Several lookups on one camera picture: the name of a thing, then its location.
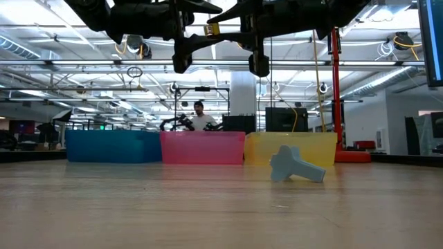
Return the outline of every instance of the yellow cable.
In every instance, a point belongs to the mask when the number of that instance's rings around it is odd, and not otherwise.
[[[297,124],[297,119],[298,119],[298,113],[297,111],[290,105],[288,104],[286,101],[283,100],[282,96],[280,96],[280,94],[278,94],[278,92],[274,89],[274,87],[272,86],[271,83],[271,89],[273,89],[275,91],[275,93],[277,93],[278,97],[289,107],[292,109],[292,111],[296,114],[296,121],[294,121],[293,123],[293,127],[292,127],[292,132],[296,129],[296,124]]]
[[[417,53],[415,52],[414,48],[410,48],[410,50],[413,52],[413,54],[414,54],[414,56],[415,56],[415,59],[416,59],[416,60],[419,60],[419,58],[418,58],[418,56],[417,56]]]
[[[316,43],[316,34],[314,30],[312,30],[312,38],[314,40],[314,59],[316,61],[316,76],[317,76],[317,99],[318,99],[318,108],[320,109],[321,132],[326,132],[325,118],[323,117],[323,106],[321,104],[321,99],[320,99],[320,79],[318,76],[317,43]]]
[[[417,47],[420,47],[420,46],[421,46],[421,44],[418,44],[418,45],[406,45],[406,44],[401,44],[401,43],[399,43],[398,41],[396,41],[397,38],[398,38],[398,36],[394,37],[393,41],[394,41],[394,43],[399,44],[400,46],[403,46],[403,47],[406,47],[406,48],[417,48]]]
[[[118,50],[117,44],[114,44],[114,47],[116,48],[117,53],[119,53],[119,54],[121,54],[121,55],[124,54],[124,53],[126,52],[126,42],[125,42],[125,48],[123,49],[123,52],[120,51],[120,50]]]

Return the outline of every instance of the blue bin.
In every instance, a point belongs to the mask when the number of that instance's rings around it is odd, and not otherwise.
[[[146,131],[66,131],[68,161],[150,163],[161,161],[160,133]]]

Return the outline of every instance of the red pole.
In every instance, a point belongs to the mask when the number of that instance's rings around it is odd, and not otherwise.
[[[338,40],[335,28],[332,30],[332,81],[334,85],[334,131],[337,133],[337,150],[342,150],[342,140],[341,140],[341,115],[340,115],[340,77],[338,75],[338,63],[340,58],[338,57]]]

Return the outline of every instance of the yellow clamp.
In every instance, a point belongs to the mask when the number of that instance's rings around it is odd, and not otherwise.
[[[218,35],[220,33],[220,27],[219,24],[208,24],[203,26],[203,29],[205,30],[205,35]]]

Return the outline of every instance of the white shirt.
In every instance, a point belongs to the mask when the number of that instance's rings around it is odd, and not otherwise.
[[[217,125],[215,122],[215,119],[209,115],[202,115],[202,116],[195,116],[191,119],[192,126],[196,131],[203,131],[203,128],[206,127],[208,123],[211,123],[212,125]]]

